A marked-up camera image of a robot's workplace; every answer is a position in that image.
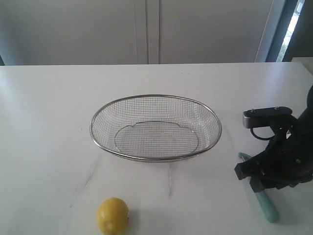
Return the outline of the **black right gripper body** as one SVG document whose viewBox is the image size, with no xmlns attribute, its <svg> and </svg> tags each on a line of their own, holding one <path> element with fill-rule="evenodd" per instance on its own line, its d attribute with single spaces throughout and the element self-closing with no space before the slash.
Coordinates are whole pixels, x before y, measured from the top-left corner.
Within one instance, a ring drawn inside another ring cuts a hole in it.
<svg viewBox="0 0 313 235">
<path fill-rule="evenodd" d="M 278 146 L 270 152 L 265 188 L 295 187 L 313 180 L 313 118 L 299 118 L 280 127 Z"/>
</svg>

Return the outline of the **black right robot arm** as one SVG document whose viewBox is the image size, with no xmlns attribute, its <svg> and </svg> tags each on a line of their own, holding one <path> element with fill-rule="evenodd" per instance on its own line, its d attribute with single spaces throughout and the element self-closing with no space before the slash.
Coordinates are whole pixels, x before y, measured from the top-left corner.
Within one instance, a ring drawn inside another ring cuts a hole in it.
<svg viewBox="0 0 313 235">
<path fill-rule="evenodd" d="M 254 192 L 293 188 L 313 179 L 312 90 L 299 118 L 284 106 L 251 109 L 243 112 L 243 126 L 256 139 L 268 142 L 264 151 L 234 168 L 239 180 L 250 177 Z"/>
</svg>

